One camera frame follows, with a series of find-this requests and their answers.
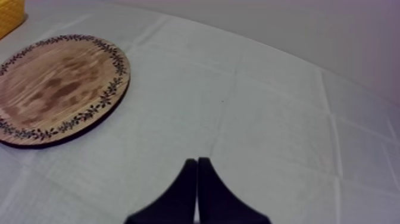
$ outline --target round wooden tray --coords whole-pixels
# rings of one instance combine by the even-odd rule
[[[42,145],[99,120],[130,80],[124,53],[93,36],[34,43],[0,66],[0,141]]]

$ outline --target wooden tray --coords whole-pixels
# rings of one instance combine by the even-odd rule
[[[99,120],[130,80],[124,53],[93,36],[49,38],[0,66],[0,141],[41,145]]]

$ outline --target table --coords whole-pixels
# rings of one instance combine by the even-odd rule
[[[400,220],[400,110],[277,49],[193,21],[101,1],[27,2],[0,61],[65,34],[107,39],[131,84],[101,125],[42,151],[0,145],[0,223],[123,223],[210,157],[278,224]]]

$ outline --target floral border pattern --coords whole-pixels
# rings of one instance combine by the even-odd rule
[[[99,110],[111,105],[111,97],[117,93],[117,88],[120,84],[122,84],[123,76],[127,75],[127,68],[124,65],[123,56],[118,54],[118,49],[109,43],[104,42],[101,39],[97,39],[94,36],[86,36],[86,35],[62,35],[54,38],[49,38],[44,41],[40,41],[34,43],[33,45],[24,48],[20,52],[14,54],[11,58],[9,58],[6,62],[4,62],[0,66],[0,76],[3,76],[8,68],[15,64],[18,59],[23,58],[28,52],[34,50],[37,47],[45,46],[53,43],[58,43],[60,41],[90,41],[95,46],[100,48],[106,53],[110,54],[110,58],[112,58],[112,64],[115,67],[115,72],[117,76],[113,78],[112,82],[108,83],[107,90],[103,91],[100,96],[100,100],[94,104],[90,105],[89,108],[85,110],[83,113],[78,113],[72,119],[62,122],[61,126],[52,127],[47,130],[42,129],[17,129],[11,123],[5,121],[0,117],[0,132],[3,131],[5,135],[11,135],[18,139],[34,139],[43,141],[44,139],[50,139],[52,136],[57,135],[59,133],[65,133],[68,130],[72,130],[76,125],[79,125],[80,122],[85,122],[89,119],[93,118],[93,115],[98,113]]]

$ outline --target yellow basket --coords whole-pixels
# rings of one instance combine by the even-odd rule
[[[0,0],[0,39],[24,21],[24,0]]]

